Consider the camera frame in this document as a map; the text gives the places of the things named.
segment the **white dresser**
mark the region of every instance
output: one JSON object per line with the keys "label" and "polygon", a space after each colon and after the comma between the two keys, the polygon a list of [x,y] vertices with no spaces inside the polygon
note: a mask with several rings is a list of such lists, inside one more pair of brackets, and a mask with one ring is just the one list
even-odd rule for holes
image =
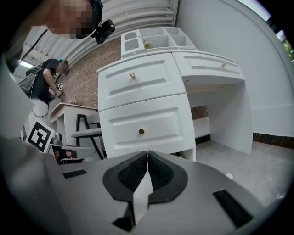
{"label": "white dresser", "polygon": [[[144,48],[145,40],[152,48]],[[187,91],[199,96],[199,106],[209,106],[211,139],[251,151],[251,106],[237,62],[198,51],[179,28],[125,33],[121,54],[121,60],[98,70],[98,109],[108,157],[154,150],[180,152],[184,158],[196,161]],[[241,136],[242,143],[236,143],[236,136]]]}

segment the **black t-shirt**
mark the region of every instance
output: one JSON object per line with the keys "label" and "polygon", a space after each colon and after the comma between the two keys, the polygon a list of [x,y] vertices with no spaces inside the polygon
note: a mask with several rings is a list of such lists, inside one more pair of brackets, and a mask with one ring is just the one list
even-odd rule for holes
{"label": "black t-shirt", "polygon": [[[56,71],[58,63],[59,61],[56,59],[49,59],[42,64],[41,68],[50,69],[51,74],[53,75]],[[49,104],[49,85],[44,80],[43,72],[44,70],[41,70],[36,77],[31,98],[39,99],[46,104]]]}

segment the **gray chair seat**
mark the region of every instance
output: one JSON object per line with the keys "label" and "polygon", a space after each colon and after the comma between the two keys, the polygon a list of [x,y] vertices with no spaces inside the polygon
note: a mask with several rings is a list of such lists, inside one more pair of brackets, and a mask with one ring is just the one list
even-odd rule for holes
{"label": "gray chair seat", "polygon": [[101,128],[77,131],[71,137],[81,139],[81,138],[90,138],[90,137],[97,137],[97,136],[102,136]]}

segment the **chair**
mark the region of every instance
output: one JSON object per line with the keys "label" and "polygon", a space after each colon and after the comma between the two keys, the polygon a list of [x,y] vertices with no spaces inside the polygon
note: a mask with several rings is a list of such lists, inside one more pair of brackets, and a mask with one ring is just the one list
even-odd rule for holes
{"label": "chair", "polygon": [[[86,125],[87,130],[80,131],[80,120],[81,118],[84,120],[84,123]],[[90,124],[96,124],[97,128],[90,129]],[[76,123],[76,132],[71,136],[76,139],[76,145],[80,146],[80,139],[90,138],[92,141],[92,144],[98,153],[99,157],[103,160],[107,157],[104,157],[104,154],[101,153],[98,149],[98,146],[94,140],[94,137],[101,137],[101,126],[100,126],[100,119],[99,119],[99,113],[95,113],[93,115],[84,115],[84,114],[78,114],[77,115],[77,123]]]}

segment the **fluorescent light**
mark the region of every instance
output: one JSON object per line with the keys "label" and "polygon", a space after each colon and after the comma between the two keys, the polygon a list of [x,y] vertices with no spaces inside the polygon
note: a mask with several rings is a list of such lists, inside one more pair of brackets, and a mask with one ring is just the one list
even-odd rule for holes
{"label": "fluorescent light", "polygon": [[24,67],[26,67],[26,68],[34,67],[33,65],[31,65],[31,64],[29,64],[29,63],[26,63],[25,61],[22,61],[22,62],[20,63],[20,65],[22,65],[22,66],[24,66]]}

